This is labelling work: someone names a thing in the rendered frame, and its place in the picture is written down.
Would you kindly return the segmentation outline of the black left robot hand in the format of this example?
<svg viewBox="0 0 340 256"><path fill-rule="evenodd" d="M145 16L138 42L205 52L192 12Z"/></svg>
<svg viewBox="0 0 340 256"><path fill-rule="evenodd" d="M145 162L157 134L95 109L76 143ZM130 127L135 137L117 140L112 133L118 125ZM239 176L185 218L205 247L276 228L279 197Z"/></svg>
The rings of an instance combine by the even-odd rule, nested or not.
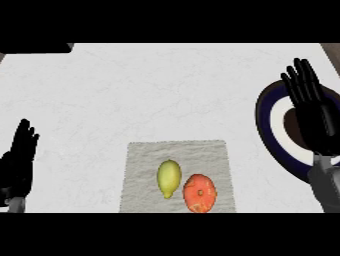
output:
<svg viewBox="0 0 340 256"><path fill-rule="evenodd" d="M22 119L11 149L0 156L0 207L15 197L25 198L33 186L33 161L40 135L27 119Z"/></svg>

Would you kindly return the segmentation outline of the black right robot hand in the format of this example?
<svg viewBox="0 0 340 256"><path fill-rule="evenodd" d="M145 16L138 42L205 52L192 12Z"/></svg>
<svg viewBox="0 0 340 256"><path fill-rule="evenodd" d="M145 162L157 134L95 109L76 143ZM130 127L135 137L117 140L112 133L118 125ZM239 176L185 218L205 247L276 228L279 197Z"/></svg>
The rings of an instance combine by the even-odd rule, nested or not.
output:
<svg viewBox="0 0 340 256"><path fill-rule="evenodd" d="M294 65L281 74L296 109L301 138L315 154L340 155L340 110L327 97L322 84L307 59L294 59Z"/></svg>

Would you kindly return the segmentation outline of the blue and white plate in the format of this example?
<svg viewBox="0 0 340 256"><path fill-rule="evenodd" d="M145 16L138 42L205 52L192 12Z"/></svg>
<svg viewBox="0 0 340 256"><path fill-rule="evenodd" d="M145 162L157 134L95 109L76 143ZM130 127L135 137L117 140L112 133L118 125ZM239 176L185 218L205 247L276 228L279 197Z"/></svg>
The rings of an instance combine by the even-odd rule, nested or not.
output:
<svg viewBox="0 0 340 256"><path fill-rule="evenodd" d="M327 97L340 110L340 94L324 88ZM263 144L284 169L306 183L307 172L313 166L313 152L306 149L300 132L287 133L288 127L297 124L294 106L282 81L273 82L262 91L256 103L256 126ZM331 160L340 166L340 156Z"/></svg>

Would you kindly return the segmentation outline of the grey cloth placemat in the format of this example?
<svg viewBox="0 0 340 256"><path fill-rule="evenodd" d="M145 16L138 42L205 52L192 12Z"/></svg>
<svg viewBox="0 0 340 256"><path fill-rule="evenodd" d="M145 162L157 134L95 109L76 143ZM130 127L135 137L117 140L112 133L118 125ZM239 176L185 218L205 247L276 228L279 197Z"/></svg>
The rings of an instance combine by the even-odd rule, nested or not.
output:
<svg viewBox="0 0 340 256"><path fill-rule="evenodd" d="M166 199L157 183L164 161L173 160L182 171L180 186ZM207 176L217 197L210 213L235 213L234 186L223 140L130 143L127 148L121 213L189 213L183 185L194 174Z"/></svg>

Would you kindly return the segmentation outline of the orange round fruit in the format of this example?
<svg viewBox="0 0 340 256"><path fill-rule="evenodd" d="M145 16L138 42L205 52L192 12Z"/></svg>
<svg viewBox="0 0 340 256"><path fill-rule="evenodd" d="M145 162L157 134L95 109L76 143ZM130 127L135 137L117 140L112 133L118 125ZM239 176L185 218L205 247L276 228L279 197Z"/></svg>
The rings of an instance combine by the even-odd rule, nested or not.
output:
<svg viewBox="0 0 340 256"><path fill-rule="evenodd" d="M217 190L211 179L194 174L183 185L183 200L194 213L207 213L216 203Z"/></svg>

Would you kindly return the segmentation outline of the black appliance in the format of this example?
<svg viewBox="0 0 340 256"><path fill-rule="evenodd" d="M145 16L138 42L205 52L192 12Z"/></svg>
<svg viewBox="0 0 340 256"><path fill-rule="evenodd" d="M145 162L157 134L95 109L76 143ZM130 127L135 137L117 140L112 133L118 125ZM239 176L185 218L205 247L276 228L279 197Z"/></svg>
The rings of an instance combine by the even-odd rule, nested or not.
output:
<svg viewBox="0 0 340 256"><path fill-rule="evenodd" d="M3 54L46 54L70 53L73 43L0 43L0 53Z"/></svg>

